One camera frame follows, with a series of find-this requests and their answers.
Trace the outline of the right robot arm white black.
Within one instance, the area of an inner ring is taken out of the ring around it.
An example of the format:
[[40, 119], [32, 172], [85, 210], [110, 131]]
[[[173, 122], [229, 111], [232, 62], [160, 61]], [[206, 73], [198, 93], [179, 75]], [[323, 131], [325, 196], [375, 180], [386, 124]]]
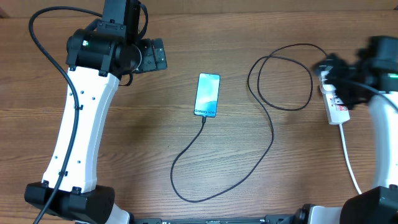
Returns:
[[330, 54], [315, 72], [352, 110], [366, 103], [373, 120], [376, 168], [373, 187], [342, 207], [304, 205], [284, 223], [397, 223], [397, 38], [372, 36], [352, 65]]

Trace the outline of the blue Samsung Galaxy smartphone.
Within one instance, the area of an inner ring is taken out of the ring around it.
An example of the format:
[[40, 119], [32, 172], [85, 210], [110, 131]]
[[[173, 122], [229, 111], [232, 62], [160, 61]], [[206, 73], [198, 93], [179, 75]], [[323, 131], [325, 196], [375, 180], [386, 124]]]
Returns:
[[201, 73], [198, 77], [197, 93], [193, 114], [216, 116], [221, 77], [217, 74]]

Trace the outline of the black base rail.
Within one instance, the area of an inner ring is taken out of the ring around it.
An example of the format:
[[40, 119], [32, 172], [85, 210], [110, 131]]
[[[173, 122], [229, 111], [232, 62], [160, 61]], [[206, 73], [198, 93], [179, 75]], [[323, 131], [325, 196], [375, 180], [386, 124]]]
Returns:
[[295, 215], [266, 215], [257, 218], [173, 219], [135, 218], [133, 224], [280, 224], [293, 223]]

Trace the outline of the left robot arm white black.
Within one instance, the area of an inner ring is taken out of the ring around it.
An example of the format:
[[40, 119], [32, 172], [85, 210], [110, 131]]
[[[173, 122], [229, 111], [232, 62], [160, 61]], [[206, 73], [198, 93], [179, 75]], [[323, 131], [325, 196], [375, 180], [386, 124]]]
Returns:
[[111, 187], [98, 185], [97, 160], [106, 115], [123, 76], [167, 68], [161, 39], [145, 37], [139, 1], [106, 1], [103, 12], [67, 41], [67, 98], [53, 156], [40, 182], [28, 184], [25, 201], [77, 223], [133, 223]]

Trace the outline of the white power strip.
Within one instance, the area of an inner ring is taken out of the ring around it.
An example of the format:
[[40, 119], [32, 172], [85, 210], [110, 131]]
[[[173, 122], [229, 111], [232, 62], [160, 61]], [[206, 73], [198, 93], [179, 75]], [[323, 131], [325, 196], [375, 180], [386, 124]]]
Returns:
[[350, 120], [349, 111], [343, 105], [342, 100], [337, 97], [335, 93], [336, 88], [333, 85], [325, 83], [328, 73], [329, 71], [322, 71], [318, 76], [328, 123], [331, 125], [343, 124]]

